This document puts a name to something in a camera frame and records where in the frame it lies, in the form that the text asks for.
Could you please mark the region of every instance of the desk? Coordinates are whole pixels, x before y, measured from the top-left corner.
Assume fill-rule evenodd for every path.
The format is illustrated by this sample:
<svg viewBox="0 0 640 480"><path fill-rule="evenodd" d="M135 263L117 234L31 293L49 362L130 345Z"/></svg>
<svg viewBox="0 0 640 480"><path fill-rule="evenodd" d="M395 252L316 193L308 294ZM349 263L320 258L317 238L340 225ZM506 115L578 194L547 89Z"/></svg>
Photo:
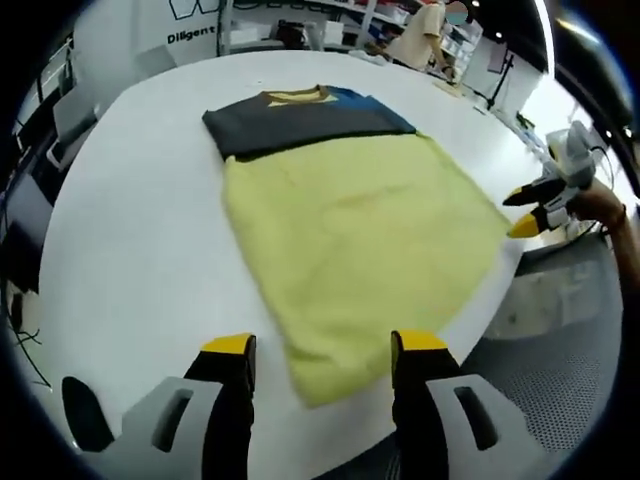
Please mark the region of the desk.
<svg viewBox="0 0 640 480"><path fill-rule="evenodd" d="M496 205L539 175L513 133L432 81L338 53L274 51L180 67L125 91L74 162L47 233L40 338L53 395L64 375L78 377L118 434L123 412L164 377L182 376L202 344L251 331L258 349L250 478L311 478L391 433L388 377L315 410L294 394L282 340L223 210L223 161L201 116L264 89L336 85L375 96L434 137ZM500 208L514 221L527 211ZM439 332L459 361L497 311L523 247L505 239L474 297Z"/></svg>

